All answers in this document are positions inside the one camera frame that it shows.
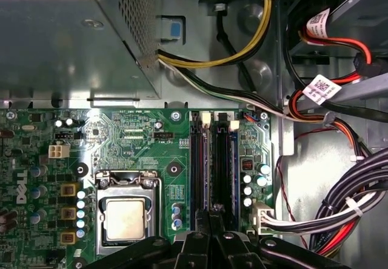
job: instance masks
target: perforated metal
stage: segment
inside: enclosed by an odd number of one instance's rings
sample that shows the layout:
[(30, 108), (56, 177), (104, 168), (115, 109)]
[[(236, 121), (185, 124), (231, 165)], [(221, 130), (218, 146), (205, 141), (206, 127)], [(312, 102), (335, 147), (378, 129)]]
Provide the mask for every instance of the perforated metal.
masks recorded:
[(119, 9), (133, 36), (144, 68), (151, 68), (156, 59), (156, 0), (119, 0)]

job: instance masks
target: motherboard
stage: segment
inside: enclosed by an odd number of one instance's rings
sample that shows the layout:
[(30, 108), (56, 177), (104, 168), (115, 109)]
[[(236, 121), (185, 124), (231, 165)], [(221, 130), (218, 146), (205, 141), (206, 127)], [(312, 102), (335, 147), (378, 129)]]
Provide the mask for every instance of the motherboard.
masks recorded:
[(273, 207), (270, 122), (243, 110), (0, 111), (0, 268), (80, 269), (219, 210)]

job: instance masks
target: barcode label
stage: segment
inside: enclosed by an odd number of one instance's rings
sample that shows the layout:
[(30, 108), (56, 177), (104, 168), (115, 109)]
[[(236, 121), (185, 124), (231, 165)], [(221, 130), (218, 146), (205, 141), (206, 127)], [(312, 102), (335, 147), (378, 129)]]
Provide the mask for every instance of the barcode label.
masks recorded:
[(327, 38), (326, 22), (329, 18), (329, 13), (330, 9), (328, 8), (327, 10), (318, 13), (307, 22), (307, 30), (312, 36), (318, 38)]
[(321, 105), (325, 100), (332, 98), (341, 88), (326, 77), (317, 75), (303, 90), (303, 94), (316, 104)]

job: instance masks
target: white wire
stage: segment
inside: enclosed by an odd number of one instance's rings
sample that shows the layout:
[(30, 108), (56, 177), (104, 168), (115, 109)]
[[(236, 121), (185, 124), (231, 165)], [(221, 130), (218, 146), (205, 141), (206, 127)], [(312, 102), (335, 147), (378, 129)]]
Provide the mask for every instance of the white wire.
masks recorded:
[[(364, 208), (362, 211), (366, 212), (366, 211), (371, 210), (375, 205), (377, 205), (385, 197), (385, 195), (386, 195), (386, 192), (384, 191), (384, 193), (382, 193), (378, 198), (376, 198), (375, 201), (373, 201), (369, 206)], [(292, 233), (292, 232), (281, 232), (281, 231), (279, 231), (279, 234), (291, 234), (293, 236), (303, 236), (305, 234), (323, 233), (325, 231), (332, 231), (332, 230), (335, 230), (336, 228), (342, 227), (343, 225), (348, 224), (350, 221), (352, 221), (353, 219), (355, 219), (357, 217), (358, 217), (358, 215), (355, 213), (353, 216), (350, 216), (347, 219), (344, 219), (343, 221), (340, 221), (340, 222), (338, 222), (336, 224), (329, 225), (327, 227), (320, 228), (320, 229), (317, 229), (317, 230), (304, 231), (302, 233)]]
[[(368, 193), (367, 195), (363, 196), (363, 198), (361, 198), (357, 202), (357, 206), (360, 207), (360, 206), (364, 205), (365, 203), (370, 201), (374, 197), (375, 194), (376, 194), (375, 192), (371, 192), (371, 193)], [(320, 222), (320, 221), (331, 220), (331, 219), (337, 218), (339, 216), (343, 216), (344, 214), (351, 213), (352, 211), (354, 211), (352, 208), (347, 208), (347, 209), (345, 209), (344, 211), (342, 211), (340, 213), (336, 213), (336, 214), (333, 214), (331, 216), (327, 216), (325, 218), (315, 219), (315, 220), (312, 220), (312, 221), (304, 221), (304, 222), (281, 221), (281, 220), (278, 220), (278, 219), (271, 218), (268, 214), (263, 214), (263, 217), (264, 217), (263, 221), (265, 223), (267, 223), (267, 224), (274, 225), (274, 226), (277, 226), (277, 227), (288, 227), (288, 226), (291, 226), (291, 225), (314, 224), (314, 223)]]
[[(168, 63), (162, 61), (161, 59), (158, 59), (158, 61), (164, 65), (165, 67), (167, 67), (168, 69), (170, 69), (172, 72), (174, 73), (177, 73), (179, 75), (181, 75), (192, 87), (194, 87), (195, 89), (203, 92), (203, 93), (206, 93), (208, 95), (218, 95), (219, 93), (215, 93), (215, 92), (212, 92), (212, 91), (207, 91), (205, 89), (201, 89), (199, 88), (195, 83), (193, 83), (189, 78), (187, 78), (182, 72), (180, 72), (175, 66), (172, 66), (172, 65), (169, 65)], [(230, 98), (230, 99), (234, 99), (236, 101), (241, 101), (241, 102), (246, 102), (248, 104), (252, 104), (256, 107), (259, 107), (261, 108), (262, 110), (265, 110), (265, 111), (268, 111), (269, 113), (272, 113), (273, 115), (275, 116), (279, 116), (281, 118), (284, 118), (284, 119), (288, 119), (290, 121), (293, 121), (293, 122), (305, 122), (305, 120), (302, 120), (302, 119), (295, 119), (295, 118), (292, 118), (290, 116), (287, 116), (286, 114), (284, 113), (280, 113), (276, 110), (272, 110), (271, 108), (269, 108), (268, 106), (260, 103), (260, 102), (257, 102), (257, 101), (253, 101), (251, 99), (247, 99), (247, 98), (243, 98), (243, 97), (240, 97), (240, 96), (232, 96), (232, 95), (222, 95), (220, 94), (222, 97), (224, 98)]]

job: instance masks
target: white power connector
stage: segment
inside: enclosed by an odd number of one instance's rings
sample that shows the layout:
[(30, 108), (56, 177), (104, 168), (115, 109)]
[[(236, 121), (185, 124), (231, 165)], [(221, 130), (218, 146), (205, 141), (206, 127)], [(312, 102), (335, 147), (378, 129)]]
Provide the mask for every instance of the white power connector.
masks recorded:
[(261, 201), (255, 202), (253, 204), (252, 213), (249, 214), (250, 223), (253, 225), (259, 236), (274, 234), (275, 232), (268, 228), (266, 223), (263, 222), (263, 213), (270, 213), (273, 216), (274, 210)]

